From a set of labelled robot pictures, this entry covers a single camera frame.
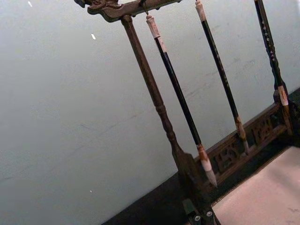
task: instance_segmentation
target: black baseboard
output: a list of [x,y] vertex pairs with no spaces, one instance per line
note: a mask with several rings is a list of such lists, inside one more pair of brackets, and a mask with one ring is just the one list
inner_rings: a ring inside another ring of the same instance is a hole
[[[300,88],[290,95],[290,99],[300,105]],[[236,185],[258,171],[285,147],[276,141],[267,146],[253,157],[247,166],[242,167],[219,185],[218,190],[211,194],[212,202],[226,195]],[[103,225],[183,225],[188,221],[181,203],[183,196],[176,173]]]

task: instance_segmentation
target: carved wooden base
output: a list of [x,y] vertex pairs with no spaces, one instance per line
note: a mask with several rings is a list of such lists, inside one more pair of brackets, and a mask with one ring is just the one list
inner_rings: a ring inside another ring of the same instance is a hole
[[[218,184],[239,170],[275,139],[287,145],[300,147],[300,135],[296,132],[299,131],[296,128],[300,128],[300,110],[295,103],[290,103],[290,111],[292,125],[295,130],[293,136],[287,134],[287,126],[285,125],[280,103],[273,103],[244,125],[250,148],[248,155],[243,153],[243,144],[236,131],[208,149],[208,156],[212,162]],[[189,189],[187,191],[189,193],[188,197],[191,199],[196,213],[203,216],[211,208],[206,203],[207,201],[203,201],[202,198],[214,187],[208,182],[199,157],[193,160],[190,154],[183,154],[184,156],[179,157],[180,163],[184,161],[183,173],[186,176],[182,186]]]
[[[218,184],[240,169],[248,160],[275,139],[279,139],[288,145],[300,146],[300,110],[295,103],[291,103],[290,111],[295,130],[293,136],[287,135],[287,127],[280,104],[273,103],[244,125],[249,143],[249,155],[243,153],[243,144],[236,131],[208,149],[207,153],[212,162]],[[195,165],[199,170],[200,183],[203,182],[202,184],[208,190],[212,190],[213,187],[204,175],[199,157],[195,158]]]

